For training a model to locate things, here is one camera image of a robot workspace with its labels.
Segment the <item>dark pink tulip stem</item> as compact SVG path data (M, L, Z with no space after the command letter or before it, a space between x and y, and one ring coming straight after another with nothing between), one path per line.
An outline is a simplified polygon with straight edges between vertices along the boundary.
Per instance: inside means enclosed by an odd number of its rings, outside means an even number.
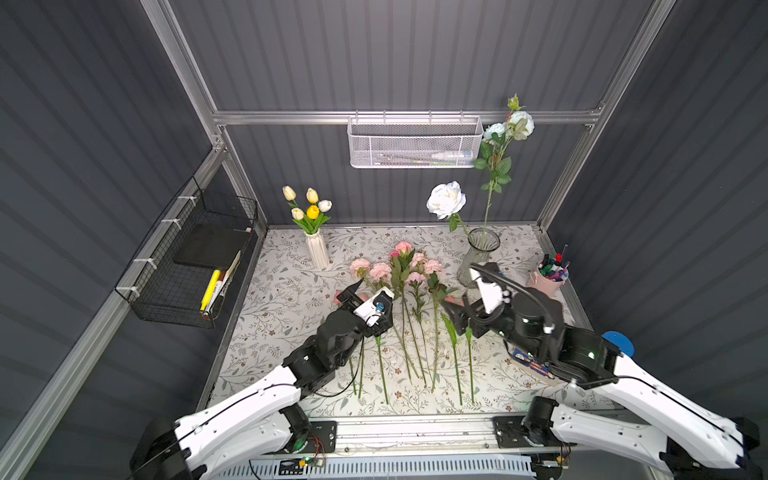
M457 384L457 391L458 391L458 401L459 405L463 405L463 390L461 385L461 376L460 376L460 369L459 369L459 363L458 363L458 335L456 328L453 324L453 322L449 319L449 317L445 314L441 314L441 318L443 320L443 323L445 325L446 331L449 336L451 349L452 349L452 355L453 355L453 363L454 363L454 373L456 378L456 384Z

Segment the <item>light pink tulip stem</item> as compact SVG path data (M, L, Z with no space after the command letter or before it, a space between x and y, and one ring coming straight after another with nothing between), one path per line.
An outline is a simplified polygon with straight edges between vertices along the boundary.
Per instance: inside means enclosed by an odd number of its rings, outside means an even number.
M359 362L358 362L358 373L357 373L357 380L358 380L358 386L357 386L357 398L361 399L363 392L364 392L364 378L365 378L365 346L366 341L362 340L360 344L360 356L359 356Z

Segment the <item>pink carnation branch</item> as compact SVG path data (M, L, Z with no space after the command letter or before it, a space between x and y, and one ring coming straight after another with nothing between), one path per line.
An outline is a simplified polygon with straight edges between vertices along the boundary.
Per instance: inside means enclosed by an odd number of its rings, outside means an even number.
M441 279L444 272L443 264L429 258L424 252L417 251L420 267L424 275L424 282L420 287L420 300L422 301L422 318L420 323L421 336L424 345L427 345L427 336L432 338L430 346L429 379L430 392L434 393L437 387L438 367L440 363L440 309L441 302L449 297L455 288L449 287Z

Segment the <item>white ribbed ceramic vase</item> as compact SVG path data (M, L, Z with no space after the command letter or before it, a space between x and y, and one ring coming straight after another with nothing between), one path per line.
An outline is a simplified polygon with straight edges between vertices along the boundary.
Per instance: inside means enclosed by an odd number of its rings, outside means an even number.
M330 265L325 239L320 231L313 234L306 234L306 244L309 255L314 267L318 270L324 270Z

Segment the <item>peach pink tulip stem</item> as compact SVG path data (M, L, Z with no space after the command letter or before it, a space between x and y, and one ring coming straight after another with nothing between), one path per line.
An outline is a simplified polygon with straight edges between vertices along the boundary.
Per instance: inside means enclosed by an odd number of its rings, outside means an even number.
M382 346L382 336L375 336L375 342L377 346L377 356L379 361L379 371L380 371L380 378L381 378L381 387L382 392L384 395L384 402L385 405L390 405L389 401L389 395L388 395L388 388L386 383L386 373L385 373L385 362L384 362L384 356L383 356L383 346Z

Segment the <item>green leafy rose stem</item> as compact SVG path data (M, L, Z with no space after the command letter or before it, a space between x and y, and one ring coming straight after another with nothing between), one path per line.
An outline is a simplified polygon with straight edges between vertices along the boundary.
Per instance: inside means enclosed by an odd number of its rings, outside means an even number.
M418 344L419 344L419 347L420 347L420 354L421 354L421 358L423 360L423 366L425 368L424 359L423 359L423 355L422 355L422 342L421 342L421 338L420 338L420 335L419 335L419 333L421 332L420 323L421 323L421 318L422 318L422 311L421 311L422 301L420 300L420 294L421 294L420 287L421 287L421 284L424 282L424 275L422 274L421 267L420 267L420 260L417 257L417 254L418 254L418 252L416 251L416 255L415 255L414 260L412 261L412 264L411 264L412 267L416 267L416 272L411 274L411 277L410 277L411 283L407 287L406 292L407 292L407 299L409 301L411 313L414 316L414 325L415 325L415 329L416 329L416 338L418 340Z

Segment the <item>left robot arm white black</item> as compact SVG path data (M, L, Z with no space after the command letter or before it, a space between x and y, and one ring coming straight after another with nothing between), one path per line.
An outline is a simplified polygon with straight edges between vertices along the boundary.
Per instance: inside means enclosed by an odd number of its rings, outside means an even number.
M244 390L177 420L155 419L129 461L131 479L213 479L257 456L294 453L310 437L299 403L334 380L367 338L393 325L394 294L382 287L362 300L358 285L281 364Z

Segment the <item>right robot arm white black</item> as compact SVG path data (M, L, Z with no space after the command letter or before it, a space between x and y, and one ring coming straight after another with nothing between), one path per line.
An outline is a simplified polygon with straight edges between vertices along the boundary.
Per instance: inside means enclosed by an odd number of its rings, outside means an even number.
M676 479L760 479L750 457L758 427L744 417L719 416L688 400L642 369L599 335L565 323L559 302L532 289L484 293L475 302L446 301L457 334L496 333L518 358L570 387L594 392L630 410L640 423L579 411L536 396L518 427L535 446L596 447Z

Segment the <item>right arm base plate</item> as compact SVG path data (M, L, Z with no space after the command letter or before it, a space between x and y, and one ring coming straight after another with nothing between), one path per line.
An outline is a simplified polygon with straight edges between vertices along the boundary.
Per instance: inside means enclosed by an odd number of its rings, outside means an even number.
M492 425L499 448L559 447L563 443L551 432L551 422L526 415L494 416Z

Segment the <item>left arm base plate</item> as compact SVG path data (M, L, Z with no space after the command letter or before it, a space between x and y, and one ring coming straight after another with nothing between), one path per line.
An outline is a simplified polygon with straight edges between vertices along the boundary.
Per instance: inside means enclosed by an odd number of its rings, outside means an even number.
M336 421L312 420L307 436L302 442L296 444L296 454L319 455L321 453L334 453L338 437L338 423Z

